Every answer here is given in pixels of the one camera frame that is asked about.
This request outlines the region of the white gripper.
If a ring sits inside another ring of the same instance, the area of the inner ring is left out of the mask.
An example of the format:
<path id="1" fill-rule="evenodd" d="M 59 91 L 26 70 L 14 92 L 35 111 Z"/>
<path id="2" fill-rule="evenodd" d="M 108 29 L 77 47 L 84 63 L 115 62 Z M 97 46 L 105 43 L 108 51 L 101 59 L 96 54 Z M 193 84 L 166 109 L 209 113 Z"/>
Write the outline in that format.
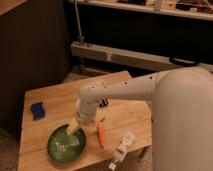
<path id="1" fill-rule="evenodd" d="M 93 122 L 96 117 L 97 104 L 96 103 L 86 103 L 82 100 L 77 101 L 77 119 L 73 117 L 66 129 L 68 135 L 72 135 L 80 128 L 80 123 L 87 124 Z"/>

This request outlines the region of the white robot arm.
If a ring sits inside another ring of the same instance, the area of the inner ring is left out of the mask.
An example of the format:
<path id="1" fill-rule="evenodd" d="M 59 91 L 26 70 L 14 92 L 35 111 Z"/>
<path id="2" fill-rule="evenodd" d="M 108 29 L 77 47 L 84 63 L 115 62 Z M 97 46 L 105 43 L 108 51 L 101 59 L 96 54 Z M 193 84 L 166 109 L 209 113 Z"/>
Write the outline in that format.
<path id="1" fill-rule="evenodd" d="M 153 171 L 213 171 L 213 73 L 185 67 L 78 90 L 75 119 L 89 123 L 103 99 L 151 103 Z"/>

